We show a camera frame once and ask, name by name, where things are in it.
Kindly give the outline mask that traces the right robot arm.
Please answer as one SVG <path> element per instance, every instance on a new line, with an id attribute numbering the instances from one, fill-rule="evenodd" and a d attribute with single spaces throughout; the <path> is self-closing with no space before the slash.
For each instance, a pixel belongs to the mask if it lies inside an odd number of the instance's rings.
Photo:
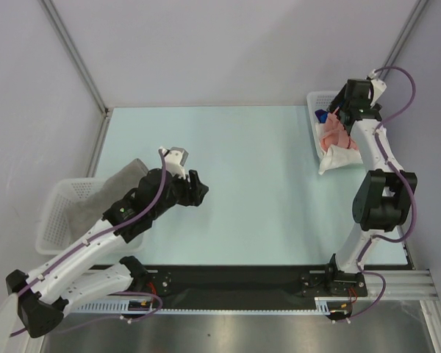
<path id="1" fill-rule="evenodd" d="M 349 79 L 330 104 L 357 144 L 366 170 L 352 204 L 354 227 L 331 258 L 336 270 L 323 278 L 326 291 L 334 296 L 349 289 L 347 274 L 363 271 L 368 252 L 379 241 L 403 243 L 415 227 L 417 177 L 396 160 L 373 102 L 375 94 L 371 79 Z"/>

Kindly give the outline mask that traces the pink towel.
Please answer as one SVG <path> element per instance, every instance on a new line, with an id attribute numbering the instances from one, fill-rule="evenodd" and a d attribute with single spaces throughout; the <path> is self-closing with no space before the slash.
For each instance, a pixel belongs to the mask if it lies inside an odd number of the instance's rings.
<path id="1" fill-rule="evenodd" d="M 322 124 L 320 147 L 327 152 L 331 146 L 358 151 L 356 142 L 348 135 L 341 121 L 330 113 L 326 123 Z"/>

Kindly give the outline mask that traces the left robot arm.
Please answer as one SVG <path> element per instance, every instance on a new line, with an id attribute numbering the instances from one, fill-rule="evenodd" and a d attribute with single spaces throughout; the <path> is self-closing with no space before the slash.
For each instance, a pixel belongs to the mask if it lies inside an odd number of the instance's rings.
<path id="1" fill-rule="evenodd" d="M 31 338 L 39 338 L 79 304 L 125 290 L 143 292 L 146 270 L 133 256 L 121 258 L 102 275 L 87 279 L 82 275 L 98 259 L 150 229 L 170 208 L 201 205 L 208 191 L 195 170 L 181 176 L 165 168 L 152 169 L 65 251 L 28 273 L 16 269 L 8 274 L 7 291 L 18 297 L 17 314 L 23 330 Z"/>

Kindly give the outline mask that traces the grey terry towel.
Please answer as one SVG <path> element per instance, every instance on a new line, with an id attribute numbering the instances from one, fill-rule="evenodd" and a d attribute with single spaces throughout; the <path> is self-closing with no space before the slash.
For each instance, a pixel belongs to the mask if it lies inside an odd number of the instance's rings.
<path id="1" fill-rule="evenodd" d="M 140 159 L 134 159 L 118 173 L 111 176 L 102 188 L 83 201 L 69 206 L 65 211 L 72 242 L 78 240 L 101 219 L 104 212 L 116 201 L 122 199 L 148 173 Z"/>

